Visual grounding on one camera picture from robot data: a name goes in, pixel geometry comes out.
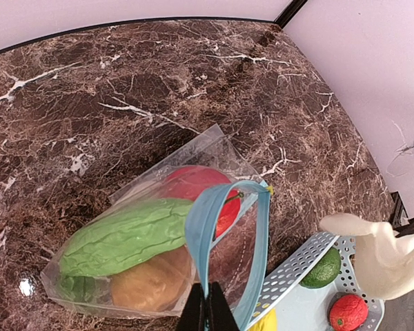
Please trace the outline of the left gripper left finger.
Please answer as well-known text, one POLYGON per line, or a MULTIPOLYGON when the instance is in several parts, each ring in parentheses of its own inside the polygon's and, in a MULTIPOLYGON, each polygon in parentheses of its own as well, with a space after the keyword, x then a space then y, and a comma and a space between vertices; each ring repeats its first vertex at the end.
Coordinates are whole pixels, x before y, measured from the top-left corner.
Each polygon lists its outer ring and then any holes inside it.
POLYGON ((206 326, 206 303, 200 283, 194 283, 181 313, 176 331, 204 331, 206 326))

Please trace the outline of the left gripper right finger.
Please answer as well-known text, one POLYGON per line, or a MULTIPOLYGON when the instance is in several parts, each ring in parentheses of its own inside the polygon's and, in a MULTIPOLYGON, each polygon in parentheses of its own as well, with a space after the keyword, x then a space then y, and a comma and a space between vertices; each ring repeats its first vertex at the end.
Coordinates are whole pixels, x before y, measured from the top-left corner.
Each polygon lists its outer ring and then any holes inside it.
POLYGON ((239 331, 218 282, 208 284, 208 296, 206 299, 206 330, 239 331))

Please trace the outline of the brown potato toy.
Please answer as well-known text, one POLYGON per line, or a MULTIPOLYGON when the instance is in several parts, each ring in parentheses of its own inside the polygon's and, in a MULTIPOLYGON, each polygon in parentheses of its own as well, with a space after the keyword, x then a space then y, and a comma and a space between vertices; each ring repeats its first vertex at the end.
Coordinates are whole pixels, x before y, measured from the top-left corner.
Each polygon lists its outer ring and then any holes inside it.
POLYGON ((174 305, 193 279, 192 259, 183 245, 111 276, 115 306, 163 312, 174 305))

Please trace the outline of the clear zip top bag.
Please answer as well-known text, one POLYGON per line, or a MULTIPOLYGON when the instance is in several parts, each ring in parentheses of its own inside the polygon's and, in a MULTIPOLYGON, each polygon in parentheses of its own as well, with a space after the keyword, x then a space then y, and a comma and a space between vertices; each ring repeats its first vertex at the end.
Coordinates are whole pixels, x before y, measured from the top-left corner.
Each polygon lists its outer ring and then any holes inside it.
POLYGON ((114 193, 53 256, 42 284, 85 314, 245 330, 266 272, 272 193, 211 126, 114 193))

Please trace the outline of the green cucumber toy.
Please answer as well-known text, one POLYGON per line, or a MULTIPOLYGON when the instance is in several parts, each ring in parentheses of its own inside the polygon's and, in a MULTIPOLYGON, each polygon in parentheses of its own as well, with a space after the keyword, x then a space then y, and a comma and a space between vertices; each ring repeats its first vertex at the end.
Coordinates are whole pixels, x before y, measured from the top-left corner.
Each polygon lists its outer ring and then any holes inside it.
POLYGON ((183 246, 193 202, 164 198, 143 201, 76 231, 59 260, 72 277, 105 277, 183 246))

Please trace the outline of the white mushroom toy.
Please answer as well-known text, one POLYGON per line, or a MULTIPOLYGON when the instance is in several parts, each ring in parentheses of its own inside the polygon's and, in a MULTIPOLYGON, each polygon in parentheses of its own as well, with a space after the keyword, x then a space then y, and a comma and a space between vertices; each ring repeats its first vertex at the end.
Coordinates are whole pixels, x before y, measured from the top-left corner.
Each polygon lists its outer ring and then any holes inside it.
POLYGON ((414 234, 395 236, 388 222, 370 222, 353 214, 324 217, 322 230, 355 237, 355 278, 366 295, 392 300, 414 290, 414 234))

